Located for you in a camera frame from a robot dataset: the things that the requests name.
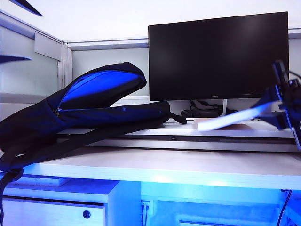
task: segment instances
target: desk surface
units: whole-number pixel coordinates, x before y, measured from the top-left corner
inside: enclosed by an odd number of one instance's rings
[[[301,154],[83,147],[25,174],[301,190]]]

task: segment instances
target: cubicle wall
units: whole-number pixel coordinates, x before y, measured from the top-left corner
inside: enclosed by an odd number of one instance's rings
[[[31,60],[0,64],[0,120],[61,89],[63,42],[3,11],[0,53]]]
[[[290,69],[297,73],[301,73],[301,38],[289,39],[289,63]],[[81,74],[107,64],[122,63],[129,61],[138,66],[145,74],[148,82],[149,78],[149,61],[148,48],[118,48],[117,49],[94,49],[94,50],[75,50],[72,51],[72,78],[76,78]],[[147,103],[149,101],[149,87],[136,91],[130,95],[130,98],[123,100],[120,104]],[[252,106],[258,98],[250,99],[229,99],[228,107],[231,109],[242,110]],[[218,103],[222,105],[222,100],[209,100],[210,103]],[[170,101],[172,109],[175,113],[188,109],[189,101]]]

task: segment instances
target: wall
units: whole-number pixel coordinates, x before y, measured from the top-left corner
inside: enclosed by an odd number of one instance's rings
[[[289,39],[289,63],[290,70],[301,74],[301,39]],[[107,49],[107,50],[86,50],[72,52],[73,78],[92,70],[94,68],[107,64],[121,63],[129,61],[139,67],[145,74],[148,82],[148,49]],[[148,85],[143,89],[134,92],[131,96],[148,96]],[[229,99],[228,107],[230,109],[247,109],[256,103],[258,98],[250,99]],[[222,100],[209,100],[211,104],[218,103],[222,105]],[[180,114],[181,110],[190,107],[189,101],[170,101],[172,111]]]
[[[62,40],[147,37],[150,24],[280,11],[289,12],[290,27],[301,27],[299,0],[29,0],[43,17],[0,2],[1,10]]]
[[[34,53],[34,40],[4,27],[0,40],[2,54],[31,59],[0,65],[1,93],[48,96],[58,90],[57,60]]]

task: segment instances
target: white drawer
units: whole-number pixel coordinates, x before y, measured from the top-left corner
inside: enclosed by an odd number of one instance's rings
[[[4,226],[105,226],[101,205],[4,199],[3,206]]]

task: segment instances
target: monitor stand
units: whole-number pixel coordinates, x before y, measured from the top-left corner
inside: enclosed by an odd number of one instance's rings
[[[226,111],[227,111],[227,100],[228,99],[224,99],[223,103],[222,103],[222,114],[219,116],[225,116],[226,115]]]

